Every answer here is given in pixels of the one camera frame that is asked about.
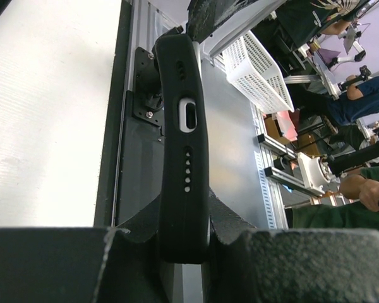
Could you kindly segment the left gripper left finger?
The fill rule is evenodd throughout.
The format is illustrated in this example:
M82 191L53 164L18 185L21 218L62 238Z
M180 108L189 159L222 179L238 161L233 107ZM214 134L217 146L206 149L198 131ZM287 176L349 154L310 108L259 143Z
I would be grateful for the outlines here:
M163 302L159 204L119 228L0 228L0 302Z

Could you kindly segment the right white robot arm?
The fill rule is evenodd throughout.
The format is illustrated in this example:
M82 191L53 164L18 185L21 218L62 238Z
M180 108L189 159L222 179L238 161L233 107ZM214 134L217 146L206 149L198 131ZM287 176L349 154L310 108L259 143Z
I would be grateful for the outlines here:
M190 1L179 25L198 42L202 57L213 60L235 40L268 18L284 1Z

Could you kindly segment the black cased phone with ring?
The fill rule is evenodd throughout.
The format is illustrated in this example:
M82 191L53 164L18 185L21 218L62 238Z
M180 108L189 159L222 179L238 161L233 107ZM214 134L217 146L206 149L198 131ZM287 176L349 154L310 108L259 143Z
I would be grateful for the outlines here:
M183 33L154 45L164 101L164 165L160 192L160 258L173 264L173 302L183 302L182 264L202 264L210 243L208 132L202 78Z

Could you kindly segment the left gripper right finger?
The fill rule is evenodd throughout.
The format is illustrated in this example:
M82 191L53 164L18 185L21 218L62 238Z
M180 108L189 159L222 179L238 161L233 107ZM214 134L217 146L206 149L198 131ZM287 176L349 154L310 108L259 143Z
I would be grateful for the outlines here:
M208 195L206 302L379 302L379 232L262 230Z

